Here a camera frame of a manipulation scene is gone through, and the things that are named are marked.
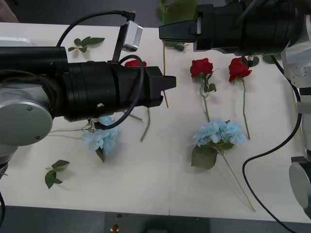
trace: wire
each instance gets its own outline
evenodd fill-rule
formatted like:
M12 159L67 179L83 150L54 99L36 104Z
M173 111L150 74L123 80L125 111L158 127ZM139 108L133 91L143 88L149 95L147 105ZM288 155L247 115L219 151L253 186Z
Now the wire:
M0 203L1 203L1 218L0 218L0 229L1 229L5 217L5 203L1 192L0 192Z
M65 37L67 36L67 34L75 27L77 26L79 23L89 19L89 18L94 18L97 16L106 16L106 15L121 15L129 20L134 20L133 17L135 18L135 13L130 13L127 11L103 11L103 12L97 12L97 13L93 13L87 16L84 16L76 21L74 21L72 24L69 25L69 27L64 31L64 33L61 35L61 37L59 38L58 42L57 42L57 47L60 47L62 42L64 41Z
M136 107L136 104L139 100L139 97L140 97L140 94L141 94L141 91L142 91L142 85L143 85L143 82L144 82L144 79L145 79L145 72L144 72L144 64L142 62L142 60L140 59L140 57L136 56L136 55L128 55L124 58L122 58L120 61L119 61L119 65L122 64L123 62L125 62L126 60L129 60L129 59L136 59L138 62L139 62L139 66L140 66L140 82L139 82L139 86L138 86L138 89L137 89L137 92L136 92L136 95L130 105L130 107L128 108L128 110L124 113L123 116L121 116L121 118L119 120L117 120L115 123L111 124L111 125L102 125L101 123L98 123L96 122L95 123L95 128L96 129L100 129L100 130L110 130L112 128L115 128L117 127L118 125L120 125L130 114L131 112L133 111L133 109Z
M271 56L271 57L272 57L274 63L276 64L277 68L278 68L278 69L280 70L280 72L284 75L284 70L283 70L283 68L280 66L280 64L277 62L277 60L275 59L274 56ZM291 84L291 86L292 86L292 88L293 88L293 90L294 90L294 93L295 93L295 95L296 95L297 101L300 101L300 95L299 95L299 92L298 92L297 88L296 88L294 85L292 85L292 84ZM282 142L280 145L278 145L277 147L273 148L272 150L270 150L270 151L268 151L268 152L265 152L265 153L263 153L263 154L260 154L260 155L254 156L254 157L252 157L252 158L249 158L248 160L246 160L246 161L244 162L243 167L242 167L242 172L243 172L243 176L244 176L245 182L246 182L246 184L247 184L247 187L249 188L249 190L251 191L251 193L253 194L253 196L255 197L255 199L256 199L256 200L258 201L258 203L265 209L265 211L267 211L267 213L268 213L272 218L274 218L274 220L275 220L278 224L280 224L282 227L284 227L286 230L288 230L288 231L291 232L291 233L297 233L297 232L293 231L292 229L288 228L284 223L282 223L282 222L281 222L277 217L275 217L275 216L267 209L267 207L265 207L265 205L259 200L259 198L258 198L257 195L255 194L255 192L253 191L252 187L250 186L250 184L249 184L249 182L248 182L248 180L247 180L247 177L246 177L246 174L245 174L245 167L246 167L246 165L247 165L250 161L255 160L255 159L258 159L258 158L261 158L261 157L266 156L266 155L268 155L268 154L271 154L271 153L277 151L278 149L282 148L283 146L285 146L285 145L295 136L295 134L296 134L297 131L299 130L299 127L300 127L300 124L301 124L301 120L302 120L302 114L299 113L299 114L298 114L298 118L297 118L297 122L296 122L296 125L295 125L295 128L294 128L293 132L285 139L284 142Z
M243 11L243 13L238 17L238 19L234 22L233 26L235 28L238 28L240 23L243 21L243 19L245 19L245 17L251 12L251 10L253 10L255 8L255 6L257 5L257 3L260 0L253 0L251 2L251 4L249 4L249 6L245 9L245 11Z
M35 81L39 80L47 87L49 90L51 97L52 97L52 102L51 102L51 115L53 117L57 116L57 113L59 111L59 108L62 104L62 90L60 86L52 79L49 79L45 76L42 75L36 75L27 71L23 70L15 70L15 69L3 69L0 70L0 73L20 73L20 74L27 74L32 76L31 78L29 77L9 77L9 78L4 78L0 80L0 83L12 81L12 80L22 80L22 81Z

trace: artificial flower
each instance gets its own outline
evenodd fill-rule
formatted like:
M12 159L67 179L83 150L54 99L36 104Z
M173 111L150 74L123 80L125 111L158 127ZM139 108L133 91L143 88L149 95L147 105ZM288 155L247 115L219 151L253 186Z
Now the artificial flower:
M133 61L127 62L127 63L125 63L124 66L125 67L140 67L139 62L137 60L133 60Z
M230 71L230 79L229 82L234 82L237 78L245 78L246 76L250 75L252 72L249 70L249 67L242 63L242 58L234 58L229 65Z
M219 143L220 141L232 144L242 144L246 141L245 135L241 132L241 126L232 122L212 120L193 137L196 139L198 147L210 142Z
M103 125L111 125L114 122L114 118L112 116L100 117L99 122ZM108 155L116 145L118 132L118 128L113 128L111 130L96 130L93 133L87 132L83 134L82 141L88 144L89 150L96 151L100 148L105 152L105 155Z
M208 58L202 60L192 61L192 66L190 68L191 77L198 77L201 73L203 75L208 75L213 73L213 64L208 61Z

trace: rose stem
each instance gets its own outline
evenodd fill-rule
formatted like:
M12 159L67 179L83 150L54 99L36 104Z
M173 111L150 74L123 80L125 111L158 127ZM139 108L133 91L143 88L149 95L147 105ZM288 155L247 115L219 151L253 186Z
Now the rose stem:
M162 0L162 12L163 12L162 23L163 23L163 25L165 25L166 0ZM165 40L163 40L163 75L164 76L165 76L165 73L166 73L165 63L166 63L166 59L165 59ZM163 94L164 94L164 99L165 99L166 107L169 108L169 103L167 101L165 90L163 91Z
M146 127L146 129L145 129L145 132L144 132L144 134L142 135L142 137L141 137L141 139L140 139L140 142L143 142L143 140L145 139L145 136L146 136L146 134L147 134L147 132L148 132L148 130L149 130L149 127L150 127L150 110L149 110L149 108L147 108L147 113L148 113L148 124L147 124L147 127Z
M245 93L246 93L246 88L245 88L245 81L244 81L244 79L242 79L242 83L243 83L243 87L244 87L244 93L243 93L243 116L244 116L244 121L245 121L245 126L246 126L248 140L251 140L251 136L249 135L248 125L247 125L246 115L245 115Z
M233 172L233 170L231 169L231 167L230 167L230 165L229 165L228 161L225 159L224 153L221 153L221 155L223 156L223 158L224 158L224 160L225 160L225 163L228 165L228 167L230 168L230 170L231 170L232 174L234 175L235 179L237 180L237 182L238 182L238 184L239 184L239 186L240 186L240 188L241 188L242 192L244 193L244 195L246 196L246 199L248 200L248 203L249 203L249 204L250 204L250 206L252 207L252 210L253 210L254 212L256 212L256 210L254 209L254 207L253 207L253 205L252 205L251 201L249 200L249 198L248 198L247 194L245 193L244 189L242 188L242 185L240 184L240 182L239 182L239 180L238 180L237 176L234 174L234 172Z
M208 115L208 110L207 110L207 103L206 103L206 98L208 97L209 92L207 93L206 96L202 93L202 91L203 91L203 89L204 89L204 86L205 86L205 83L204 83L204 81L203 81L203 79L202 79L202 85L201 85L201 87L200 87L200 95L201 95L201 96L203 97L203 99L204 99L205 113L206 113L207 121L210 122L209 115Z

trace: red rose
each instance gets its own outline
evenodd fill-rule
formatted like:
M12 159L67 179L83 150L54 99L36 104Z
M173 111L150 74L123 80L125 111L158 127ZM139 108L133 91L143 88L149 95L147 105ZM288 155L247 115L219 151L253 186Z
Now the red rose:
M236 78L244 78L250 75L250 73L252 72L251 70L249 70L249 67L247 67L242 63L241 57L234 58L232 60L231 64L229 65L229 70L230 70L230 79L229 79L230 83L235 81Z
M140 65L137 60L133 60L133 61L125 63L125 67L140 67Z
M192 66L190 68L191 77L197 77L201 73L204 75L213 73L213 64L208 62L208 58L202 60L192 61Z

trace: robotic arm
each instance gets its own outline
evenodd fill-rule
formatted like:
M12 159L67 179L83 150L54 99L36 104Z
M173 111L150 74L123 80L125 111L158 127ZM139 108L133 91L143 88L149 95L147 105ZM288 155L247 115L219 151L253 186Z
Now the robotic arm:
M135 55L119 61L122 50L138 49L142 30L131 20L122 25L109 62L68 63L61 46L1 47L0 172L18 146L45 138L55 117L73 122L127 110L111 126L95 123L95 128L106 130L120 124L134 107L159 106L161 92L176 87L176 78L163 76L158 67L143 67ZM141 67L122 66L129 58Z
M232 0L223 7L199 5L194 20L159 28L160 39L193 43L194 51L236 56L282 53L285 77L299 88L305 158L293 157L290 182L311 218L311 0Z

